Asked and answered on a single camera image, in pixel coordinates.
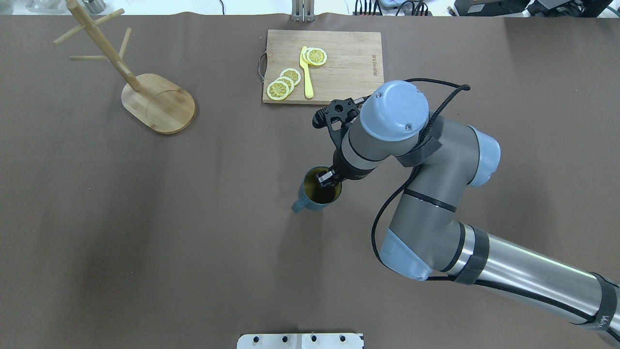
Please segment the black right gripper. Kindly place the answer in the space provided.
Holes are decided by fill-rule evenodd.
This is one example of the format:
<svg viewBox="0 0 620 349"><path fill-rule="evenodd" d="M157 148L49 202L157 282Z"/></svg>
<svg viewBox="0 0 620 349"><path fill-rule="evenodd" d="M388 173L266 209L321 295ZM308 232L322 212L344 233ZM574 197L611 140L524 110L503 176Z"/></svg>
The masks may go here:
<svg viewBox="0 0 620 349"><path fill-rule="evenodd" d="M346 160L341 150L334 151L332 161L330 171L317 173L317 184L320 188L336 188L345 180L359 180L359 169Z"/></svg>

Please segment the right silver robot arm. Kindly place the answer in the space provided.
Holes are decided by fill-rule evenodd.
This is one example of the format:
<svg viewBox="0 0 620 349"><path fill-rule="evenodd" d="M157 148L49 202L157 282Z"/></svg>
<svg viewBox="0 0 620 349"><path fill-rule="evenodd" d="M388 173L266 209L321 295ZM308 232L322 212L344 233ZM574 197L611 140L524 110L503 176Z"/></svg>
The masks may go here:
<svg viewBox="0 0 620 349"><path fill-rule="evenodd" d="M447 281L491 289L552 312L619 347L619 285L595 272L459 222L467 187L496 171L496 139L441 115L467 84L437 81L452 92L434 111L418 78L390 81L359 99L334 100L312 120L327 128L333 164L316 176L323 188L361 180L389 157L412 172L383 203L371 231L376 258L417 281Z"/></svg>

